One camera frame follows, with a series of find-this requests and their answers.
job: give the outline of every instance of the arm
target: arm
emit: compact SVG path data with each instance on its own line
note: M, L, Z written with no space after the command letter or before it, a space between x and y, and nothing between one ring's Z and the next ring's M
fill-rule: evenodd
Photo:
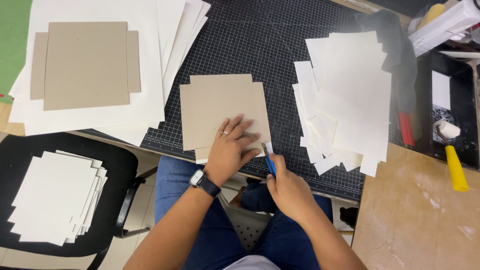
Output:
M320 268L366 270L317 205L307 182L286 169L282 156L270 154L270 159L275 163L277 178L268 175L268 190L278 208L304 229L312 242Z
M245 147L259 139L260 134L240 138L253 123L250 120L239 124L241 119L242 115L231 122L225 119L210 150L204 172L218 187L260 153L259 149L242 153ZM221 134L224 130L230 134ZM123 269L181 269L212 202L213 197L203 189L189 187L153 227Z

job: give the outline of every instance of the hand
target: hand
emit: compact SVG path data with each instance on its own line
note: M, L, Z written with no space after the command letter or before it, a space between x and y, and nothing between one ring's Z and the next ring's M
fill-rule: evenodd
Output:
M301 223L320 207L313 198L307 182L286 169L283 156L270 154L270 159L275 164L276 179L271 174L267 176L268 191L280 211Z
M251 149L242 153L245 147L260 138L260 133L242 137L243 132L253 124L253 120L239 124L242 117L243 115L239 114L231 122L225 119L215 135L215 141L208 154L204 172L207 178L218 187L238 172L245 163L260 154L260 149Z

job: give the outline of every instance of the watch face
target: watch face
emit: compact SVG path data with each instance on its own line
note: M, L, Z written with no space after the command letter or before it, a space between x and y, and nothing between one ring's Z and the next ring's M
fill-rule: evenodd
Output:
M190 184L192 186L198 186L200 184L200 180L202 179L204 172L202 170L197 170L191 177L190 177Z

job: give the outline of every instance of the blue utility knife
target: blue utility knife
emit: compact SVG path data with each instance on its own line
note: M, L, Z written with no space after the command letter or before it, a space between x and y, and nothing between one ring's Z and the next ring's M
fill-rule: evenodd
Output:
M270 170L270 173L273 175L273 177L276 178L275 164L274 164L273 161L270 159L270 155L268 154L267 146L266 146L264 143L262 143L262 147L263 147L263 149L264 149L265 161L267 162L268 169Z

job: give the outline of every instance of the forearm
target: forearm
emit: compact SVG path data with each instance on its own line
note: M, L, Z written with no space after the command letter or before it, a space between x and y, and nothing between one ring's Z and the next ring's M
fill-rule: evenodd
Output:
M124 270L180 269L192 249L213 197L189 187L135 250Z
M299 224L312 242L321 269L367 269L320 207L312 209Z

